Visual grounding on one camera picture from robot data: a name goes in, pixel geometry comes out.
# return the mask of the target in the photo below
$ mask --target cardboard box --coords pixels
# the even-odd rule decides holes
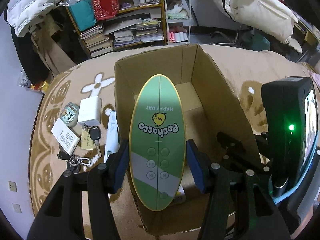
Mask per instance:
[[[187,139],[193,139],[212,162],[219,163],[226,153],[216,139],[219,131],[241,141],[247,155],[260,159],[252,128],[238,98],[199,45],[146,51],[116,62],[115,100],[121,139],[129,138],[137,95],[155,74],[167,76],[175,85],[182,103]],[[188,167],[181,183],[187,200],[159,212],[147,209],[131,185],[139,215],[149,234],[173,234],[201,226],[208,195],[202,195],[195,187]]]

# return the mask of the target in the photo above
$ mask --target carabiner clip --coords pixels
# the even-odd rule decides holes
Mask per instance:
[[[89,159],[89,158],[85,158],[85,157],[77,157],[77,161],[80,163],[80,164],[82,164],[82,165],[84,165],[84,166],[90,166],[91,165],[91,159]]]

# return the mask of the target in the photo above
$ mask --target remote button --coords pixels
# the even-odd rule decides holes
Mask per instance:
[[[168,177],[169,177],[169,173],[167,173],[166,171],[163,171],[160,173],[161,179],[167,179]]]
[[[148,168],[154,168],[156,166],[156,162],[154,160],[147,161]]]
[[[161,163],[161,168],[167,168],[169,166],[169,162],[167,160],[163,160]]]
[[[168,155],[169,155],[169,153],[170,153],[170,151],[169,151],[169,149],[168,149],[168,148],[162,148],[162,150],[161,150],[161,154],[162,154],[163,156],[168,156]]]
[[[156,177],[156,174],[153,171],[149,171],[147,173],[147,178],[148,179],[154,179]]]
[[[162,199],[166,198],[167,196],[168,196],[168,194],[165,192],[160,193],[160,198],[162,198]]]
[[[147,150],[147,153],[148,153],[148,155],[153,156],[153,155],[156,154],[156,149],[154,149],[154,148],[149,148],[149,149]]]

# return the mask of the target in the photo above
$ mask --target key fob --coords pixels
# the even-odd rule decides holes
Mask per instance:
[[[66,161],[68,161],[71,157],[71,155],[67,154],[66,152],[59,152],[57,156],[58,156],[58,159],[66,160]]]
[[[89,129],[89,135],[92,141],[99,140],[101,138],[101,130],[98,126],[92,126]]]

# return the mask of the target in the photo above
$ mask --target red gift bag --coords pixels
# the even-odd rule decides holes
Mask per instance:
[[[119,0],[91,0],[94,17],[100,20],[110,19],[119,11]]]

